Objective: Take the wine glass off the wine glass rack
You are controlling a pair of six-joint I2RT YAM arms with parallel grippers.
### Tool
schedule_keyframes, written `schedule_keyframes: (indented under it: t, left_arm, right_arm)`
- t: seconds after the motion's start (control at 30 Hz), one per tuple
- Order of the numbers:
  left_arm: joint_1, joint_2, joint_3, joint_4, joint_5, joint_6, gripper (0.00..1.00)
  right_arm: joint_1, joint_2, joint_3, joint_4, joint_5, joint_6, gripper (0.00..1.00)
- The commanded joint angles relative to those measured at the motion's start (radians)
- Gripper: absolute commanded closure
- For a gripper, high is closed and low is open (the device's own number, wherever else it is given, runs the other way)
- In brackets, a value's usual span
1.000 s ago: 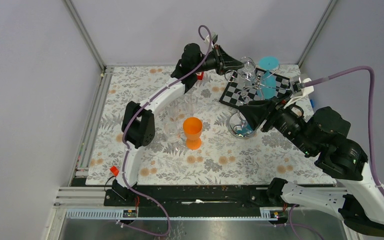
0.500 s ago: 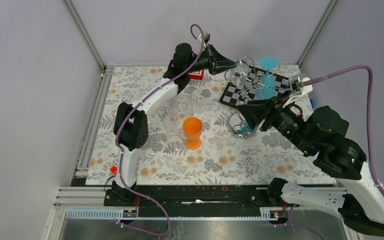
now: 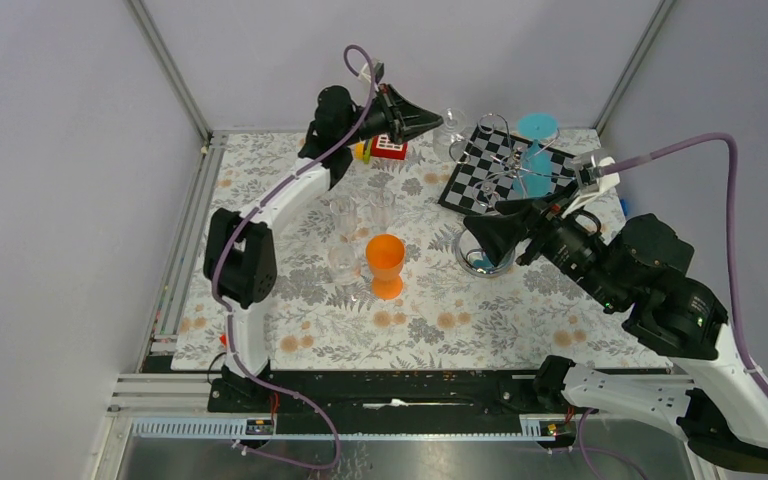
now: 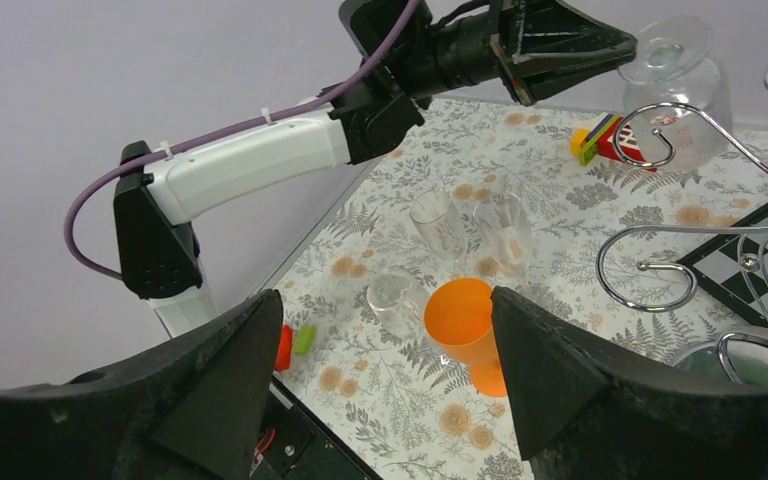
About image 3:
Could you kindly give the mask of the orange wine glass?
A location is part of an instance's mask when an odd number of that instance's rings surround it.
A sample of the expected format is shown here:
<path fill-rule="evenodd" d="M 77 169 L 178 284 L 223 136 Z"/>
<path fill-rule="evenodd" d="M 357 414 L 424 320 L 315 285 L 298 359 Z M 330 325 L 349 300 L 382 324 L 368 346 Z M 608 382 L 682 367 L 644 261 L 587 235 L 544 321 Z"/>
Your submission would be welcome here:
<path fill-rule="evenodd" d="M 400 277 L 406 256 L 404 243 L 394 235 L 373 237 L 365 248 L 365 257 L 372 273 L 372 293 L 382 300 L 397 298 L 403 289 Z"/>

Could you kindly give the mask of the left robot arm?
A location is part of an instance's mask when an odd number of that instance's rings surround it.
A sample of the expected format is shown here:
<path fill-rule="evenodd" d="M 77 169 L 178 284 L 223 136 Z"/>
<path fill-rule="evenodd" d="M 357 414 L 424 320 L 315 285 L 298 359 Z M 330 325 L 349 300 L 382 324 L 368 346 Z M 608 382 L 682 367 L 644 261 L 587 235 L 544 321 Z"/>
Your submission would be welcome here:
<path fill-rule="evenodd" d="M 353 161 L 351 146 L 381 134 L 404 144 L 442 123 L 441 115 L 414 105 L 389 84 L 372 85 L 363 105 L 345 87 L 327 87 L 317 96 L 305 143 L 284 178 L 241 210 L 212 214 L 203 274 L 227 312 L 223 373 L 238 377 L 231 395 L 242 408 L 259 410 L 270 397 L 271 387 L 259 374 L 270 360 L 265 315 L 278 277 L 277 237 L 302 207 L 343 179 Z"/>

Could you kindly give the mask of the clear wine glass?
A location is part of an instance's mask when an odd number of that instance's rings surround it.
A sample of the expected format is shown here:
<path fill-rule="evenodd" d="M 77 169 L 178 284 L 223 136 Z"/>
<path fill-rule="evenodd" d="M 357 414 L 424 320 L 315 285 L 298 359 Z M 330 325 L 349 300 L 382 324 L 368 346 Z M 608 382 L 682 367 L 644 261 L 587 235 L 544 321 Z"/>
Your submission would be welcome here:
<path fill-rule="evenodd" d="M 350 196 L 338 196 L 331 200 L 335 232 L 344 240 L 350 241 L 357 229 L 357 204 Z"/>
<path fill-rule="evenodd" d="M 333 246 L 328 252 L 330 275 L 337 285 L 349 285 L 361 279 L 361 263 L 350 244 Z"/>
<path fill-rule="evenodd" d="M 466 143 L 467 118 L 464 112 L 447 108 L 440 113 L 442 123 L 433 131 L 432 147 L 441 160 L 456 162 Z"/>

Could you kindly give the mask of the clear champagne flute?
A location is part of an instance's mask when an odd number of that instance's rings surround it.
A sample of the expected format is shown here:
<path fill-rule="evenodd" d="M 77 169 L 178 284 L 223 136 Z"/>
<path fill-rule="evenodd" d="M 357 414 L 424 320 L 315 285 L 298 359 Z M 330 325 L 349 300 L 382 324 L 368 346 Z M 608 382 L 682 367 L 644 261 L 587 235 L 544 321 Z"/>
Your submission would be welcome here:
<path fill-rule="evenodd" d="M 369 205 L 374 232 L 385 233 L 393 221 L 395 194 L 386 188 L 373 190 L 369 194 Z"/>

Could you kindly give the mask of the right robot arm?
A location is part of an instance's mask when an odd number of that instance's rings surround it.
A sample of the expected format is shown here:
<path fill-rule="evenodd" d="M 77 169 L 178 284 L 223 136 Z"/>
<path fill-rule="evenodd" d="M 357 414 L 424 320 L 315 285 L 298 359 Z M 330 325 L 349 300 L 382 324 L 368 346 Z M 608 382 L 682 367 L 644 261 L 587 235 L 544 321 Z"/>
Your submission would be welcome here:
<path fill-rule="evenodd" d="M 714 465 L 768 475 L 768 396 L 741 362 L 736 320 L 688 276 L 694 250 L 673 229 L 646 214 L 605 241 L 596 215 L 556 195 L 505 201 L 464 225 L 492 263 L 546 259 L 605 313 L 624 314 L 625 332 L 693 380 L 685 389 L 641 385 L 550 355 L 533 381 L 539 407 L 619 413 L 674 435 Z"/>

